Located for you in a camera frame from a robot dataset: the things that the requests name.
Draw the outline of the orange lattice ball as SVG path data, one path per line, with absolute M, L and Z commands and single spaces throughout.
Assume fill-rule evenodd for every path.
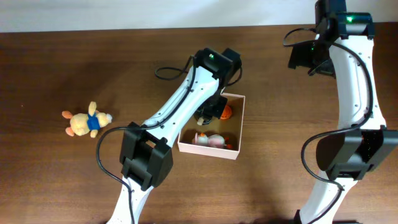
M 233 115 L 232 108 L 229 105 L 226 105 L 224 110 L 223 110 L 223 112 L 222 112 L 222 114 L 221 114 L 220 119 L 221 120 L 227 120 L 227 119 L 230 119 L 232 117 L 232 115 Z

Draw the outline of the white cardboard box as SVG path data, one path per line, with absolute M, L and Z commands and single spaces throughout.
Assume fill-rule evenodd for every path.
M 177 144 L 180 152 L 236 160 L 241 149 L 245 96 L 230 93 L 223 93 L 221 96 L 228 99 L 227 105 L 232 109 L 231 117 L 226 120 L 213 118 L 210 124 L 200 126 L 192 116 L 178 136 Z M 195 135 L 200 133 L 204 133 L 208 137 L 219 134 L 227 138 L 226 143 L 230 144 L 231 148 L 221 149 L 193 144 Z

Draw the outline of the pink duck toy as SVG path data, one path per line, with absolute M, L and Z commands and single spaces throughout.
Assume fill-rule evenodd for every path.
M 197 146 L 232 150 L 233 146 L 228 144 L 228 140 L 229 138 L 224 138 L 219 134 L 207 136 L 205 133 L 196 133 L 195 137 L 192 139 L 192 144 Z

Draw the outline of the tan plush bunny blue scarf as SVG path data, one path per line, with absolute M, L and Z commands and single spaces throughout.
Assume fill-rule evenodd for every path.
M 90 102 L 86 114 L 72 114 L 70 111 L 62 111 L 62 117 L 69 120 L 70 125 L 65 129 L 69 136 L 89 134 L 91 138 L 95 138 L 101 128 L 113 121 L 113 117 L 109 113 L 102 113 L 97 110 L 95 101 Z

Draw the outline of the yellow rattle drum toy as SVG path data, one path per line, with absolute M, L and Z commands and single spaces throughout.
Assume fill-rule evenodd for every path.
M 204 123 L 204 118 L 203 117 L 200 117 L 199 119 L 198 119 L 198 121 L 197 121 L 197 125 L 200 125 L 200 126 L 202 126 L 203 125 L 203 123 Z

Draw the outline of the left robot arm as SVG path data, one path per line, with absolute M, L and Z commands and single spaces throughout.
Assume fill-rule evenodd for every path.
M 222 92 L 242 74 L 239 53 L 225 49 L 222 53 L 209 48 L 199 50 L 178 70 L 184 81 L 156 114 L 142 124 L 111 128 L 101 136 L 123 132 L 119 162 L 121 177 L 104 173 L 121 183 L 121 193 L 109 223 L 138 223 L 150 192 L 168 176 L 174 164 L 173 144 L 192 116 L 209 123 L 221 118 L 227 99 Z

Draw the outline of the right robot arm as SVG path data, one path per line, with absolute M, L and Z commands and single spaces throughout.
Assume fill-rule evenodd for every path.
M 315 3 L 315 38 L 291 45 L 289 68 L 336 80 L 338 127 L 316 134 L 319 172 L 295 223 L 332 223 L 348 191 L 397 147 L 397 131 L 387 128 L 373 75 L 375 28 L 367 12 L 349 12 L 344 1 Z

